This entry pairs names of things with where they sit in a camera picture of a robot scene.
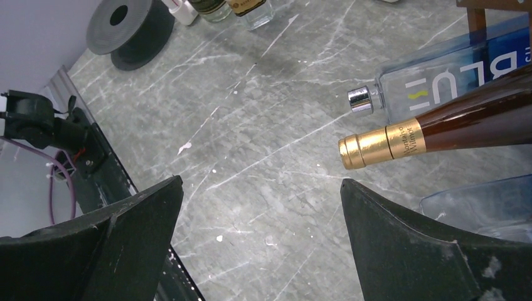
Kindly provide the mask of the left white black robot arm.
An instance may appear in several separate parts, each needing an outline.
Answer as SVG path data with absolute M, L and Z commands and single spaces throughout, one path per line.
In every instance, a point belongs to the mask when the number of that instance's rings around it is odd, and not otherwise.
M 88 127 L 56 116 L 50 99 L 35 93 L 8 90 L 1 94 L 1 137 L 24 140 L 37 149 L 83 149 Z

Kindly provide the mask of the small dark capped bottle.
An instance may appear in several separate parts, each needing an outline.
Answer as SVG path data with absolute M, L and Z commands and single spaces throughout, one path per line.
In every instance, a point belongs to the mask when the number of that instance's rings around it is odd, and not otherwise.
M 232 12 L 244 27 L 255 30 L 274 18 L 274 9 L 267 0 L 226 0 Z

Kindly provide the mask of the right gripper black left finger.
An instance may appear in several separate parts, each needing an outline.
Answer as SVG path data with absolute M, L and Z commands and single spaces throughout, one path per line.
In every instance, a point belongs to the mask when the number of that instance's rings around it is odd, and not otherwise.
M 73 220 L 1 238 L 2 300 L 152 300 L 183 201 L 170 177 Z

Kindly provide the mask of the dark bottle gold cap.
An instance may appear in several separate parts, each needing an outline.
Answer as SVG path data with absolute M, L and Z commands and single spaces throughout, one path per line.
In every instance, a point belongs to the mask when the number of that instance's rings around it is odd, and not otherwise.
M 345 169 L 428 152 L 531 143 L 531 65 L 414 118 L 338 142 Z

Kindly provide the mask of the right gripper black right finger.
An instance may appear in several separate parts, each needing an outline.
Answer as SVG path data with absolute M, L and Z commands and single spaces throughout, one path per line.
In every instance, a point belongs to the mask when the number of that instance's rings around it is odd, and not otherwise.
M 341 202 L 365 300 L 530 300 L 531 245 L 474 234 L 354 179 Z

